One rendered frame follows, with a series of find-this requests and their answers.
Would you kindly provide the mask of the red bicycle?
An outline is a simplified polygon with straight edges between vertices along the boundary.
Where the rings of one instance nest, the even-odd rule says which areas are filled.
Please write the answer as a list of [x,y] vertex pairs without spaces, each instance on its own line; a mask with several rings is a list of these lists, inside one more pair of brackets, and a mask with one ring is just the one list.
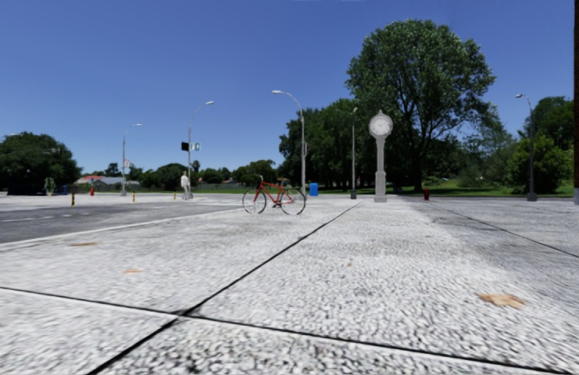
[[260,214],[270,201],[273,208],[281,210],[292,216],[302,213],[306,207],[306,198],[301,191],[289,187],[286,182],[279,184],[267,183],[260,176],[259,184],[247,190],[242,197],[242,205],[247,213]]

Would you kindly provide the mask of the grey street lamp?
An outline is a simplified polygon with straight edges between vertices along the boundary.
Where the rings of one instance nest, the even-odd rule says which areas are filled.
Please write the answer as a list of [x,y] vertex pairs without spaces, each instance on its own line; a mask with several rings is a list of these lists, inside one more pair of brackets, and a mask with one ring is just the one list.
[[306,147],[306,142],[305,142],[305,119],[303,116],[303,108],[302,108],[300,102],[298,101],[298,99],[286,91],[272,90],[272,94],[273,95],[287,95],[298,106],[299,119],[301,122],[301,146],[300,146],[300,149],[301,149],[300,150],[300,152],[301,152],[301,193],[304,196],[307,196],[307,194],[306,194],[306,150],[307,150],[307,147]]
[[127,180],[126,180],[126,168],[127,168],[127,159],[126,159],[126,138],[127,138],[127,134],[129,133],[129,131],[131,129],[133,129],[134,127],[142,127],[141,123],[133,123],[131,124],[124,132],[123,135],[123,161],[122,161],[122,183],[120,186],[120,196],[126,196],[127,195],[127,188],[126,188],[126,184],[127,184]]
[[516,98],[525,98],[529,106],[529,142],[530,142],[530,152],[529,152],[529,192],[527,193],[527,200],[529,202],[536,202],[538,196],[534,191],[534,123],[533,123],[533,109],[531,105],[531,100],[526,94],[519,93],[516,94]]

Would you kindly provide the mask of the grey pole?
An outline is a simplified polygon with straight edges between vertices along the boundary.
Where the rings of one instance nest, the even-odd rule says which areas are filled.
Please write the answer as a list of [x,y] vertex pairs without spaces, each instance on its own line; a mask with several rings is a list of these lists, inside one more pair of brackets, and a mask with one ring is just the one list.
[[350,199],[357,199],[356,192],[356,134],[355,122],[352,120],[352,158],[351,158],[351,191]]

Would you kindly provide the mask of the trees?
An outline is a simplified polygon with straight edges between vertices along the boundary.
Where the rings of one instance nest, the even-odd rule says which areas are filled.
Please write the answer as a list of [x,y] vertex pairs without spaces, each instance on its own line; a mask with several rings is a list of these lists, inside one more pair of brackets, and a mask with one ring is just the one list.
[[22,132],[0,139],[0,191],[9,195],[39,195],[48,178],[58,188],[75,182],[81,171],[73,153],[50,135]]
[[[510,134],[495,104],[485,99],[494,83],[481,47],[430,20],[397,21],[368,34],[351,59],[349,98],[305,111],[311,180],[351,185],[352,120],[356,178],[375,180],[376,151],[368,123],[381,109],[393,121],[384,149],[386,181],[421,191],[440,177],[464,187],[529,191],[529,134]],[[555,193],[572,176],[573,103],[543,98],[536,107],[534,190]],[[301,124],[281,137],[281,173],[299,175]]]
[[[155,170],[143,170],[130,165],[126,171],[126,188],[129,191],[182,191],[180,177],[187,169],[180,163],[173,162],[161,166]],[[87,176],[122,177],[122,168],[117,163],[109,164],[104,171],[95,171]],[[260,176],[267,180],[277,178],[275,163],[269,159],[261,159],[240,166],[235,170],[226,167],[218,169],[201,168],[198,160],[191,163],[191,188],[196,190],[209,190],[210,188],[230,188],[235,186],[251,187],[256,185]]]

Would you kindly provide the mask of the grey street clock on pillar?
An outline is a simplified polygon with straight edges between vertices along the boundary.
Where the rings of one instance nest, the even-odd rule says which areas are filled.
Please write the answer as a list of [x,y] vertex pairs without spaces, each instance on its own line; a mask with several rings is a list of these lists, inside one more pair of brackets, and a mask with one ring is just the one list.
[[380,109],[369,122],[370,134],[377,145],[377,171],[375,173],[375,202],[386,202],[386,173],[384,171],[384,143],[393,130],[392,119]]

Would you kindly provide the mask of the traffic light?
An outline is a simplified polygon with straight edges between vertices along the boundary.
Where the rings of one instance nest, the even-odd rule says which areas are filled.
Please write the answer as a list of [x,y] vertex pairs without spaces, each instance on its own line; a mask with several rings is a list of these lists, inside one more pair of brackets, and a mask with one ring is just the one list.
[[193,123],[193,119],[195,118],[195,114],[202,109],[204,106],[206,105],[212,105],[214,104],[214,101],[208,101],[205,102],[204,104],[200,105],[192,114],[190,122],[189,122],[189,127],[188,127],[188,141],[187,142],[182,142],[181,143],[181,148],[183,151],[186,151],[188,153],[188,165],[187,165],[187,169],[185,171],[187,171],[189,180],[190,180],[190,186],[191,186],[191,126]]

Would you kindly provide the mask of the low house with red roof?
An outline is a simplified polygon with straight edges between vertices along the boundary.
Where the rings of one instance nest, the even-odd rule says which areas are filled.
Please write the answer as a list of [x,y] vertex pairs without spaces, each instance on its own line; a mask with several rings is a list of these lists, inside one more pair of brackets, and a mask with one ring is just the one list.
[[90,191],[93,188],[96,192],[121,192],[123,189],[123,178],[92,175],[77,180],[74,186],[81,191]]

